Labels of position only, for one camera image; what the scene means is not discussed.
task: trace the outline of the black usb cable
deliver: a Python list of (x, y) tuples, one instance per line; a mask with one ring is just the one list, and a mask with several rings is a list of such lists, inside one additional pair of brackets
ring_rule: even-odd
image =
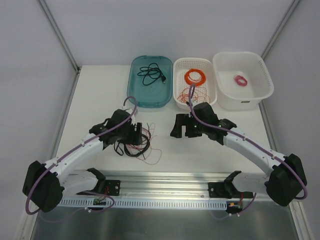
[[(158, 79), (161, 79), (162, 82), (165, 83), (166, 79), (167, 79), (165, 77), (165, 75), (162, 73), (162, 71), (160, 70), (158, 64), (156, 64), (155, 62), (150, 63), (149, 66), (140, 67), (140, 72), (138, 72), (137, 75), (141, 76), (141, 77), (143, 76), (142, 84), (145, 85), (145, 86), (149, 86), (149, 85), (153, 84)], [(146, 79), (147, 76), (149, 78), (153, 79), (153, 81), (145, 84), (145, 79)]]

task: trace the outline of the white table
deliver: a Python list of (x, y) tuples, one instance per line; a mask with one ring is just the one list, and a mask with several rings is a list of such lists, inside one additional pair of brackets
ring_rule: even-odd
[[(130, 66), (127, 65), (84, 65), (76, 85), (71, 107), (62, 133), (57, 156), (78, 143), (89, 129), (120, 109), (127, 94)], [(218, 103), (213, 106), (220, 119), (236, 123), (252, 139), (269, 146), (260, 109), (249, 111), (227, 111)], [(162, 108), (138, 108), (137, 122), (155, 123), (151, 146), (161, 149), (158, 164), (148, 165), (126, 155), (119, 156), (113, 146), (89, 159), (78, 167), (79, 170), (96, 168), (102, 171), (136, 171), (163, 173), (232, 173), (241, 170), (257, 173), (261, 170), (236, 151), (208, 139), (170, 137), (176, 114), (187, 113), (177, 107), (174, 99)], [(160, 151), (153, 150), (148, 163), (155, 163)]]

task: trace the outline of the white plastic basket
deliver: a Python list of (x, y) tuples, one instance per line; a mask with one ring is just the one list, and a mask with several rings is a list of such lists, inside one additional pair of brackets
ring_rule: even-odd
[[(219, 52), (213, 57), (217, 85), (217, 100), (228, 110), (247, 110), (271, 96), (274, 84), (263, 59), (253, 52)], [(246, 86), (240, 86), (235, 76), (243, 76)]]
[[(181, 92), (184, 89), (190, 87), (185, 81), (185, 74), (190, 69), (201, 70), (206, 76), (205, 83), (199, 86), (198, 91), (196, 88), (196, 91), (200, 96), (198, 103), (206, 101), (212, 106), (217, 101), (217, 88), (214, 81), (213, 65), (206, 59), (195, 57), (180, 58), (175, 61), (173, 65), (173, 98), (176, 102), (176, 105), (184, 110), (190, 109), (186, 103), (178, 100)], [(190, 77), (192, 77), (193, 79), (197, 79), (199, 77), (199, 74), (196, 72), (192, 72), (190, 74)]]

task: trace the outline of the teal container lid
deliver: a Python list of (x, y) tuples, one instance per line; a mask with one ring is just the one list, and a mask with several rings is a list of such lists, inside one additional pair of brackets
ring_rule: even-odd
[[(138, 76), (141, 67), (148, 67), (156, 63), (162, 74), (166, 77), (165, 83), (159, 78), (154, 83), (143, 85), (143, 76)], [(145, 83), (151, 83), (153, 79), (146, 76)], [(127, 96), (135, 97), (138, 107), (141, 108), (162, 108), (172, 97), (173, 87), (173, 65), (169, 58), (164, 56), (139, 56), (131, 63), (129, 74)]]

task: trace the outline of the white cable tray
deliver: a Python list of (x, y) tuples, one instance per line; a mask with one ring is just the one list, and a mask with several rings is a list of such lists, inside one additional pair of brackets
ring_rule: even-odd
[[(61, 200), (59, 207), (90, 207), (101, 208), (112, 204), (110, 199), (101, 202), (105, 205), (94, 205), (98, 198), (66, 197)], [(113, 208), (126, 209), (195, 209), (195, 210), (226, 210), (227, 202), (222, 200), (171, 200), (171, 199), (132, 199), (115, 198)]]

